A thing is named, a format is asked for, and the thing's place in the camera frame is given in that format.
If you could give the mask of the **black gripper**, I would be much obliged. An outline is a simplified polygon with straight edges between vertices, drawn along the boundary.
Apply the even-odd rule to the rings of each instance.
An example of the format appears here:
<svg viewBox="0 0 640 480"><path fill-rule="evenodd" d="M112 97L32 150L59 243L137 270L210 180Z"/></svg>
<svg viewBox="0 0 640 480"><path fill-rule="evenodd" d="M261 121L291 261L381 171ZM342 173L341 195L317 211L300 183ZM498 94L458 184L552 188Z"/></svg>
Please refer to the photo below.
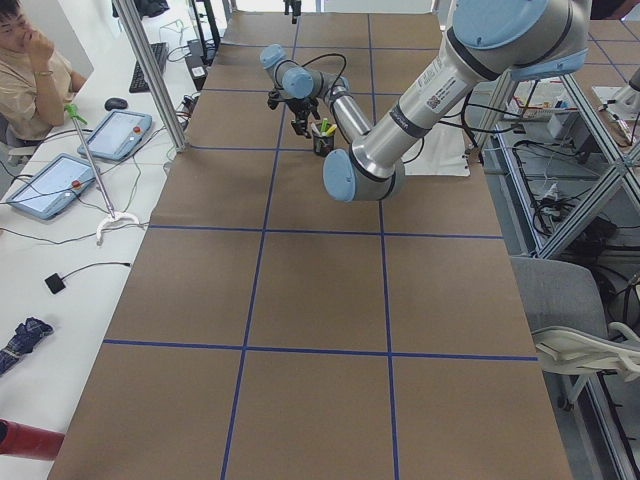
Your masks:
<svg viewBox="0 0 640 480"><path fill-rule="evenodd" d="M293 98L289 100L289 109L294 113L295 118L291 121L291 126L297 135L302 135L307 139L312 138L309 122L307 119L310 115L315 120L318 119L318 101L312 97L304 99Z"/></svg>

